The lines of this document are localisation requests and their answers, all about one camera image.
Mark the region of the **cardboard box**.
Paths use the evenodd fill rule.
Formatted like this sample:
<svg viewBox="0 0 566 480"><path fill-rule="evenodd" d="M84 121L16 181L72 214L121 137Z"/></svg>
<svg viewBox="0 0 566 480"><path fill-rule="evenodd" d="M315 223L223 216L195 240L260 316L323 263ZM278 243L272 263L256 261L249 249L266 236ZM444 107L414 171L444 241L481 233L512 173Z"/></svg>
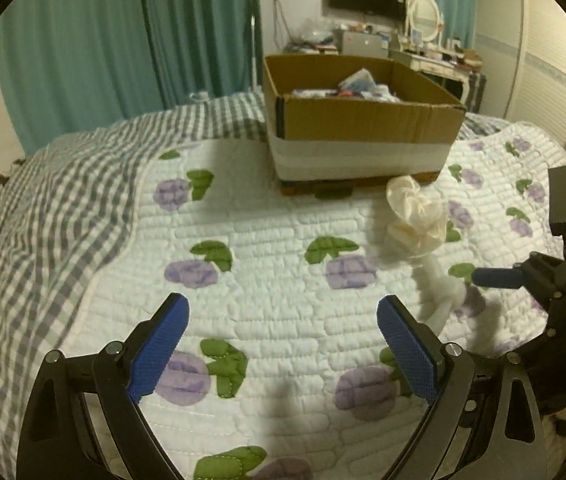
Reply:
<svg viewBox="0 0 566 480"><path fill-rule="evenodd" d="M361 68L372 74L374 90L338 89ZM435 181L466 115L447 90L388 58L269 55L262 76L270 153L291 194L401 176ZM339 94L304 99L292 95L296 89Z"/></svg>

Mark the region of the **clear plastic bag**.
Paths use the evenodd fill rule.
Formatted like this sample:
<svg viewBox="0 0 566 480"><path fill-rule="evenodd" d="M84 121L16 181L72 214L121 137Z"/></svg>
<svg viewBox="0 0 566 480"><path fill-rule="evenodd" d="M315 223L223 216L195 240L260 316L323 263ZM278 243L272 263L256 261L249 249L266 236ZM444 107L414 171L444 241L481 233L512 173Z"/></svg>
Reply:
<svg viewBox="0 0 566 480"><path fill-rule="evenodd" d="M292 29L291 39L295 44L324 44L332 41L335 24L331 21L306 18Z"/></svg>

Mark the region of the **grey mini fridge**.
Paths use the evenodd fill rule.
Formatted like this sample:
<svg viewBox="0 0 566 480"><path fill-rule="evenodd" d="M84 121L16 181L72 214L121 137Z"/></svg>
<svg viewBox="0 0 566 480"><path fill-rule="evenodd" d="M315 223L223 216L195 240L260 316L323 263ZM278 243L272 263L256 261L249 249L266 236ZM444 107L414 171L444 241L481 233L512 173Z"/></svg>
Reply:
<svg viewBox="0 0 566 480"><path fill-rule="evenodd" d="M343 30L339 39L339 54L364 56L364 58L388 58L387 41L381 35Z"/></svg>

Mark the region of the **light blue cloud sock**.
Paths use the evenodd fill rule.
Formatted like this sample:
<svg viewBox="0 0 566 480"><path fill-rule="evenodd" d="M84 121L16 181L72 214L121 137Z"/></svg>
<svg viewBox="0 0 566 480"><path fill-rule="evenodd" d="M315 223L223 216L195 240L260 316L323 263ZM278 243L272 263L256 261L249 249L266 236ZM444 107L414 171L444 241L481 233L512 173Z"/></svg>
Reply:
<svg viewBox="0 0 566 480"><path fill-rule="evenodd" d="M363 92L372 91L376 87L376 82L372 74L365 68L357 70L356 73L348 76L338 84L341 91Z"/></svg>

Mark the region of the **plain white sock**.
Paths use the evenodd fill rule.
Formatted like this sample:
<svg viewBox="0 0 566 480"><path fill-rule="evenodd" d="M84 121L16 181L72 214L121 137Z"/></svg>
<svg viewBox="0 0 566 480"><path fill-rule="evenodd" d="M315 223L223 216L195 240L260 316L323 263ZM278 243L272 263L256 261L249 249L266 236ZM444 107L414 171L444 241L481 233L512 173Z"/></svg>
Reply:
<svg viewBox="0 0 566 480"><path fill-rule="evenodd" d="M428 315L425 324L439 336L453 311L462 307L466 286L461 278L454 278L443 272L439 260L429 254L421 259L428 290L434 300L434 310Z"/></svg>

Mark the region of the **white sliding wardrobe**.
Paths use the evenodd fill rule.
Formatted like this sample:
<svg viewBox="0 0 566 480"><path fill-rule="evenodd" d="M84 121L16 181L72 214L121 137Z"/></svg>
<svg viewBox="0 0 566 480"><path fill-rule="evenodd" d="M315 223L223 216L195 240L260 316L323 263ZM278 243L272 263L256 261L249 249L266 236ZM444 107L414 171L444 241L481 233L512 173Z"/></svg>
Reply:
<svg viewBox="0 0 566 480"><path fill-rule="evenodd" d="M476 0L481 114L532 122L566 145L566 13L555 0Z"/></svg>

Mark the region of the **white floral quilt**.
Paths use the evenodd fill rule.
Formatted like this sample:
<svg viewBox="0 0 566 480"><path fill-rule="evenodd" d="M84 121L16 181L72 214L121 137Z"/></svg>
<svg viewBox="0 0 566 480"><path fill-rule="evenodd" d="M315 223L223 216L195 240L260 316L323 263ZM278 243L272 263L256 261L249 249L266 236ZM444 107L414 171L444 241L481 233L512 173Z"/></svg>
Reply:
<svg viewBox="0 0 566 480"><path fill-rule="evenodd" d="M469 278L530 252L562 255L548 168L565 164L527 124L454 143L424 190L447 209L432 256L466 292L443 342L502 356L542 333L546 314L525 289ZM154 158L129 243L92 279L62 349L81 356L123 340L180 292L189 325L140 408L185 478L379 479L426 404L401 380L376 306L396 295L425 321L440 292L391 244L384 187L326 197L278 187L263 142L199 141Z"/></svg>

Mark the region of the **white stick mop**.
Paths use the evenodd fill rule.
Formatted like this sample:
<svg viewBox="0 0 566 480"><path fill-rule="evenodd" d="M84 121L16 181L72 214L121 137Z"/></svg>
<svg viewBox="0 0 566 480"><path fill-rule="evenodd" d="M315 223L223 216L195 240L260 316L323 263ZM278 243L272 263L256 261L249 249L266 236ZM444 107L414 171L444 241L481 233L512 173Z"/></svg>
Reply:
<svg viewBox="0 0 566 480"><path fill-rule="evenodd" d="M249 31L251 32L251 90L258 89L257 70L257 41L256 41L256 19L254 13L249 17Z"/></svg>

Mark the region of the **white dressing table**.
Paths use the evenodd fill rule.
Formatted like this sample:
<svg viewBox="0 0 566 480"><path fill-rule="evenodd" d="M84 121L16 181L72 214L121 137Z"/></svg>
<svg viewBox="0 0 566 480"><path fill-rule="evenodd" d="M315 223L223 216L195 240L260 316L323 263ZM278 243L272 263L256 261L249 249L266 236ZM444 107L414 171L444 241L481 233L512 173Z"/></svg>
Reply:
<svg viewBox="0 0 566 480"><path fill-rule="evenodd" d="M398 63L421 73L455 96L471 113L479 113L487 78L481 72L469 70L456 63L433 60L409 52L389 50L388 56Z"/></svg>

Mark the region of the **grey checked bed sheet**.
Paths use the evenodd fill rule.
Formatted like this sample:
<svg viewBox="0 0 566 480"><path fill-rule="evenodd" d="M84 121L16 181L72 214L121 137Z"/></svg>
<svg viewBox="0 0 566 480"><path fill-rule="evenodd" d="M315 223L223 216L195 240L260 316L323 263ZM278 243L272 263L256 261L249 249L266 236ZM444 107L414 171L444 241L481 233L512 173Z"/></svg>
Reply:
<svg viewBox="0 0 566 480"><path fill-rule="evenodd" d="M266 144L261 96L181 106L61 136L16 168L0 191L0 472L6 478L16 473L18 434L42 358L63 351L92 279L129 243L143 170L164 152L206 140Z"/></svg>

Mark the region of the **dark patterned sock pair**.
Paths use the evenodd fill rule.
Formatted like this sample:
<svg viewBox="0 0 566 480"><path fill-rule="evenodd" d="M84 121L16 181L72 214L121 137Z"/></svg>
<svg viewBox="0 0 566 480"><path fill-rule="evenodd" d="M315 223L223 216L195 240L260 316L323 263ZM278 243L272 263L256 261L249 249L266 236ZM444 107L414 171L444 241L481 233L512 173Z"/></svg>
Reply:
<svg viewBox="0 0 566 480"><path fill-rule="evenodd" d="M296 89L292 91L293 96L298 96L304 99L318 99L318 98L331 98L338 96L337 90L331 89Z"/></svg>

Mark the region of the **white oval vanity mirror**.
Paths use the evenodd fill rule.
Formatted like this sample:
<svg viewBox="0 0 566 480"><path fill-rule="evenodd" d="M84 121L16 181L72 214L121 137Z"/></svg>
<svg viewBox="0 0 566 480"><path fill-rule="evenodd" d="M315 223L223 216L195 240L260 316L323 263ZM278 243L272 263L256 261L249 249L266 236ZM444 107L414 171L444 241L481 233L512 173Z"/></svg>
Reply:
<svg viewBox="0 0 566 480"><path fill-rule="evenodd" d="M436 0L412 0L407 23L413 44L440 44L444 21Z"/></svg>

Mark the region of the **cream rolled sock ball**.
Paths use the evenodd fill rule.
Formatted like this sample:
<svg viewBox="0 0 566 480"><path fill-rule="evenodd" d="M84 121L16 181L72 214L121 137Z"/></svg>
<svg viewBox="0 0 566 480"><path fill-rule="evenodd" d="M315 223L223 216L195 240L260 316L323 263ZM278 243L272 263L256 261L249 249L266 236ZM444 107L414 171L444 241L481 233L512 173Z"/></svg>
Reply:
<svg viewBox="0 0 566 480"><path fill-rule="evenodd" d="M386 237L402 257L427 256L446 241L447 212L443 202L424 193L412 177L389 180L386 200Z"/></svg>

